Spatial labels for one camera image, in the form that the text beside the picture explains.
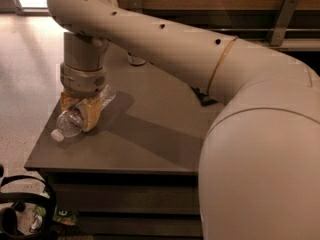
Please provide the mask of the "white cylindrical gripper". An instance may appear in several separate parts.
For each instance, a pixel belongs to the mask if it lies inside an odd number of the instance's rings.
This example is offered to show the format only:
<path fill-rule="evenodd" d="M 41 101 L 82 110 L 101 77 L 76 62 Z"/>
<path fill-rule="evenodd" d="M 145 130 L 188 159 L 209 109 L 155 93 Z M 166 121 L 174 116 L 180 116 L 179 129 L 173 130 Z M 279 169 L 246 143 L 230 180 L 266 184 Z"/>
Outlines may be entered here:
<path fill-rule="evenodd" d="M 64 87 L 60 95 L 61 110 L 67 111 L 75 107 L 80 114 L 84 132 L 91 131 L 99 121 L 102 99 L 96 94 L 107 85 L 106 76 L 107 71 L 104 68 L 80 71 L 65 63 L 60 65 L 60 81 Z"/>

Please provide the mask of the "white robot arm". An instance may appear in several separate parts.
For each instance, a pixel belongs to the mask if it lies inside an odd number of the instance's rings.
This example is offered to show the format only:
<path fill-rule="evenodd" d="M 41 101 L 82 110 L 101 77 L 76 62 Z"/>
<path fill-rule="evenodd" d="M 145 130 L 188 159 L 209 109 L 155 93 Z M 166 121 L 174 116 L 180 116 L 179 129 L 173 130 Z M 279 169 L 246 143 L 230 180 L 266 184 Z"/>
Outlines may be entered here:
<path fill-rule="evenodd" d="M 47 0 L 64 29 L 64 108 L 96 125 L 114 43 L 222 104 L 199 162 L 204 240 L 320 240 L 320 94 L 305 63 L 217 32 L 121 9 Z"/>

